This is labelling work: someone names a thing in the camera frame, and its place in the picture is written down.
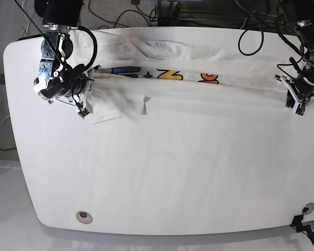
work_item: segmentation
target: black mount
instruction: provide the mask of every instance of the black mount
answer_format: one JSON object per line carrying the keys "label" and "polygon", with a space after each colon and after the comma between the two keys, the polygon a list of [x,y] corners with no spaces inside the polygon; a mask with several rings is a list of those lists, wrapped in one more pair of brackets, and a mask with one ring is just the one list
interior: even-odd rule
{"label": "black mount", "polygon": [[313,243],[314,246],[314,232],[312,231],[312,228],[310,225],[303,225],[302,220],[304,219],[303,215],[297,215],[293,218],[291,227],[295,228],[297,233],[306,231],[307,237],[310,239],[310,241]]}

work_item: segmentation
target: white table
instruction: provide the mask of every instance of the white table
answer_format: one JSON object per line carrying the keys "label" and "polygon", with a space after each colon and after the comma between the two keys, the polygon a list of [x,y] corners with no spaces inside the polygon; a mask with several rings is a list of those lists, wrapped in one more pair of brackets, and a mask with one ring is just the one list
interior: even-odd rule
{"label": "white table", "polygon": [[[235,48],[241,31],[108,32]],[[255,32],[248,38],[251,50]],[[225,233],[288,225],[314,202],[314,104],[305,118],[283,108],[263,113],[216,104],[210,114],[152,110],[139,123],[122,118],[90,125],[33,92],[40,44],[10,44],[4,67],[18,153],[43,224],[119,234]],[[278,36],[267,34],[262,53],[273,50],[290,55]],[[214,88],[223,105],[228,97],[261,102],[244,90]],[[78,211],[89,212],[93,222],[81,224]]]}

